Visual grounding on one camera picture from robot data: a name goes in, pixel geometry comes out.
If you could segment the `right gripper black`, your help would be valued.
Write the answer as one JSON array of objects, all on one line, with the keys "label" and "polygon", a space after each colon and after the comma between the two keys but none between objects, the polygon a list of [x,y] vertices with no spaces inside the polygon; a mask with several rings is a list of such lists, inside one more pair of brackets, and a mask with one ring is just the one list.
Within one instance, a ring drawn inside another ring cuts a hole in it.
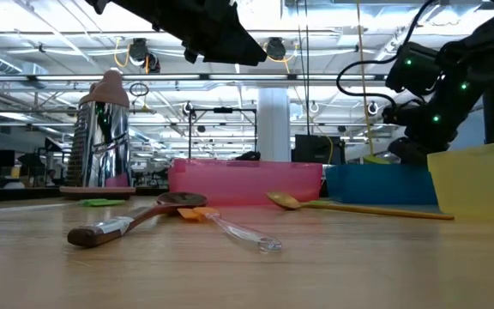
[{"label": "right gripper black", "polygon": [[448,148],[483,92],[494,86],[494,48],[446,46],[438,51],[436,64],[441,75],[430,100],[417,106],[396,103],[383,110],[385,123],[406,128],[408,138],[395,139],[388,146],[402,164],[426,166],[428,149]]}]

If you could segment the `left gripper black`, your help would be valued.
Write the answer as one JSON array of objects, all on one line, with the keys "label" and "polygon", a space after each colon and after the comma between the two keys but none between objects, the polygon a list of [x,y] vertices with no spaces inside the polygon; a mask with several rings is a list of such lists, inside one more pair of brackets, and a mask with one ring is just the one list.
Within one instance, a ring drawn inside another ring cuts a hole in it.
[{"label": "left gripper black", "polygon": [[156,27],[181,40],[184,58],[258,65],[267,53],[244,30],[237,6],[228,0],[154,0]]}]

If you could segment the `gold metal spoon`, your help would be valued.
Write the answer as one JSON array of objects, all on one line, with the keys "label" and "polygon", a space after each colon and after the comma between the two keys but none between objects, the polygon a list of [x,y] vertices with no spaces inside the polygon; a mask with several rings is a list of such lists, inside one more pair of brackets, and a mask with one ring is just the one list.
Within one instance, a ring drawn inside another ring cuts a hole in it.
[{"label": "gold metal spoon", "polygon": [[447,215],[447,214],[438,214],[438,213],[414,211],[414,210],[378,208],[378,207],[369,207],[369,206],[355,206],[355,205],[338,204],[338,203],[334,203],[334,205],[332,206],[322,207],[322,208],[304,207],[302,205],[302,202],[298,201],[293,196],[282,192],[268,192],[267,197],[272,203],[285,210],[300,210],[307,208],[327,209],[327,210],[337,210],[337,211],[361,213],[361,214],[388,215],[388,216],[433,219],[433,220],[444,220],[444,221],[452,221],[455,218],[453,215]]}]

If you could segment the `clear plastic spoon orange handle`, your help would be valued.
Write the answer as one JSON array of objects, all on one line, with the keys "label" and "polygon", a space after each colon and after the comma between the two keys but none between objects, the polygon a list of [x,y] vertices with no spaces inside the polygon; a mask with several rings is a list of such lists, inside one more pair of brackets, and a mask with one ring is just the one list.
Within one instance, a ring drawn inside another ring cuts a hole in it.
[{"label": "clear plastic spoon orange handle", "polygon": [[282,250],[282,243],[277,238],[228,221],[222,217],[217,209],[209,207],[196,207],[193,209],[179,209],[179,214],[185,220],[210,221],[219,227],[227,236],[239,244],[265,253],[277,253]]}]

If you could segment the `dark wooden spoon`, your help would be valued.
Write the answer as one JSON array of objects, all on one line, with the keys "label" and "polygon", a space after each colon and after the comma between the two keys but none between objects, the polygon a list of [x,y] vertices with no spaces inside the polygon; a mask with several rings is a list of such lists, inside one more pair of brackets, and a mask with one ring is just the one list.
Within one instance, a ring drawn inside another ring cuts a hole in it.
[{"label": "dark wooden spoon", "polygon": [[167,192],[156,197],[154,206],[132,209],[126,214],[109,220],[71,229],[67,240],[71,245],[92,248],[123,237],[144,221],[156,215],[177,213],[178,209],[193,209],[205,206],[208,199],[197,193]]}]

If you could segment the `blue plastic bin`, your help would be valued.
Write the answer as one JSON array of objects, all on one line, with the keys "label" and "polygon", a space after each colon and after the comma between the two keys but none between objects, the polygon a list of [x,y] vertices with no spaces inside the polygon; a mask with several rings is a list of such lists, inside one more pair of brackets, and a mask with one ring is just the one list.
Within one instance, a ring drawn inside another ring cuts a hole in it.
[{"label": "blue plastic bin", "polygon": [[325,171],[328,197],[341,203],[374,205],[437,204],[425,167],[402,164],[331,166]]}]

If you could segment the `yellow plastic bin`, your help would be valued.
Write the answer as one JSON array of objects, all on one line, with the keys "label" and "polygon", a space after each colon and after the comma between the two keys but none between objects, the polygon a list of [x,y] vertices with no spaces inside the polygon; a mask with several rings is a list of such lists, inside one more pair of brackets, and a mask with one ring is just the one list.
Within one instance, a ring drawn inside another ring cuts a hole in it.
[{"label": "yellow plastic bin", "polygon": [[427,161],[442,211],[494,221],[494,143],[430,154]]}]

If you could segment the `white building pillar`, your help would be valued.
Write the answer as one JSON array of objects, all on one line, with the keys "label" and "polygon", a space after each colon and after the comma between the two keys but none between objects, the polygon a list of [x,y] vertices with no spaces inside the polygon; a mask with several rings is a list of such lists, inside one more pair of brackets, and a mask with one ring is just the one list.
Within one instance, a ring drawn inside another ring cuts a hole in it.
[{"label": "white building pillar", "polygon": [[259,88],[257,140],[262,161],[290,161],[290,102],[286,88]]}]

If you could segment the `black cabinet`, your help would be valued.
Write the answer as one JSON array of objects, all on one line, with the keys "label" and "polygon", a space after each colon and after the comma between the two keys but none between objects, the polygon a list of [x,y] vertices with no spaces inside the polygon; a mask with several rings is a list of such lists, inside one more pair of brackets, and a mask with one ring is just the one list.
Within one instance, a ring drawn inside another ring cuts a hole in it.
[{"label": "black cabinet", "polygon": [[292,161],[343,165],[346,143],[338,136],[296,135]]}]

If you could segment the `pink plastic bin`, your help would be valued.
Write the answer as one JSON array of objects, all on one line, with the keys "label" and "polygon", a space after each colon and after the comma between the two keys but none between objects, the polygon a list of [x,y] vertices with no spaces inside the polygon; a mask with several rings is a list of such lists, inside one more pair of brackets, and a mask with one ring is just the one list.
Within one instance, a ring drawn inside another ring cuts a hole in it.
[{"label": "pink plastic bin", "polygon": [[323,168],[317,163],[175,159],[169,190],[197,193],[210,207],[267,205],[269,192],[306,202],[319,198]]}]

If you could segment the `black metal stand frame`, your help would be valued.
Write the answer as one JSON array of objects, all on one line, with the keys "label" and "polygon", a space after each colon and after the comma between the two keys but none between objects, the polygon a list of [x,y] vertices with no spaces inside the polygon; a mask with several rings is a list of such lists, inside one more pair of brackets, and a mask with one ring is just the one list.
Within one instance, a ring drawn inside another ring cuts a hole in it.
[{"label": "black metal stand frame", "polygon": [[[200,120],[207,112],[212,112],[215,114],[230,114],[234,112],[239,112],[243,115],[254,127],[255,132],[255,150],[258,148],[258,117],[257,110],[254,108],[234,108],[234,107],[214,107],[214,108],[194,108],[191,107],[188,112],[188,158],[192,158],[192,128],[194,126],[192,114],[194,112],[201,112],[201,114],[196,118]],[[251,120],[246,116],[247,112],[252,112],[254,114],[254,120]]]}]

